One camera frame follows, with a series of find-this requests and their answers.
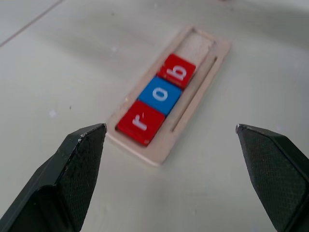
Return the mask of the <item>red letter block r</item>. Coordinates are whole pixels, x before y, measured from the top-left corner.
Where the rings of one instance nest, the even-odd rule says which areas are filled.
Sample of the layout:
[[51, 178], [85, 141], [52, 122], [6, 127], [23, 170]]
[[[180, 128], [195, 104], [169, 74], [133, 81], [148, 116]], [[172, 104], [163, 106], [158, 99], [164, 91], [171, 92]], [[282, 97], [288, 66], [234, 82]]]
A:
[[115, 128], [142, 146], [148, 146], [164, 120], [164, 114], [136, 100]]

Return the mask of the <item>red letter block b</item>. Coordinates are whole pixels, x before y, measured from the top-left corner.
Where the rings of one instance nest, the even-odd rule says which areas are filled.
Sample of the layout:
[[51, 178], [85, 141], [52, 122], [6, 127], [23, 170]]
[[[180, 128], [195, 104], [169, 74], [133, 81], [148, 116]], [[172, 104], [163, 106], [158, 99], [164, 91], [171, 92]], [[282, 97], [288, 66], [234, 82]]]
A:
[[195, 70], [196, 66], [193, 63], [176, 54], [170, 54], [156, 75], [184, 90], [192, 79]]

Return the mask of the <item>blue letter block o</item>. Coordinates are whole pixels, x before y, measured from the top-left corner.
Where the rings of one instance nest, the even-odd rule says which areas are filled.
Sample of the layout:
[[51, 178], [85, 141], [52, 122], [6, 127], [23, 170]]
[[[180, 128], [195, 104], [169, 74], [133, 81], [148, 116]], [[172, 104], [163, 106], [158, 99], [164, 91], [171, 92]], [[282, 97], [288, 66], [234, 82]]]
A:
[[168, 116], [182, 94], [170, 82], [155, 76], [138, 96], [138, 100]]

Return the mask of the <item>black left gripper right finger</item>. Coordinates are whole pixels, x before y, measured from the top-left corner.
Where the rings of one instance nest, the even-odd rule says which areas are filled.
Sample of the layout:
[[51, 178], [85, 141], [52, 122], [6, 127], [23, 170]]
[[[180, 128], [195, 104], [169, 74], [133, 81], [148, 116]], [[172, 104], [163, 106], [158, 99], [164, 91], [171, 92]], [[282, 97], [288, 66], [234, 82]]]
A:
[[237, 124], [252, 186], [277, 232], [309, 232], [309, 159], [286, 136]]

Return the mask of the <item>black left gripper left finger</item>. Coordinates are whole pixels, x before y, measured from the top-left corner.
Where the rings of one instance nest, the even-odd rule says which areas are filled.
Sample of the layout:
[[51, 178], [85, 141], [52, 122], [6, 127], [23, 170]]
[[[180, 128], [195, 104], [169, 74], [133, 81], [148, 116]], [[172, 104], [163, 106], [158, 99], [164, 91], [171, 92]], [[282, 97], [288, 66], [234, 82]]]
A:
[[67, 135], [0, 219], [0, 232], [80, 232], [97, 183], [106, 124]]

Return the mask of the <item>light wooden letter tray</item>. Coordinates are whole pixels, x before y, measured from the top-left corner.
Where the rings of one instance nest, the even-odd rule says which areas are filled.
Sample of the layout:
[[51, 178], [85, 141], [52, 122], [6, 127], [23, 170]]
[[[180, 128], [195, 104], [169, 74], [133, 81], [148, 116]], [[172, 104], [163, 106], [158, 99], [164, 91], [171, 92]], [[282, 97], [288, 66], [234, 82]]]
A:
[[[182, 29], [155, 63], [135, 84], [123, 103], [107, 122], [107, 136], [115, 144], [151, 165], [161, 165], [176, 144], [180, 134], [197, 109], [206, 90], [220, 69], [231, 48], [231, 43], [213, 37], [193, 26]], [[196, 70], [186, 89], [157, 131], [148, 146], [142, 146], [115, 128], [138, 96], [157, 76], [157, 72], [170, 54], [176, 54], [193, 63]]]

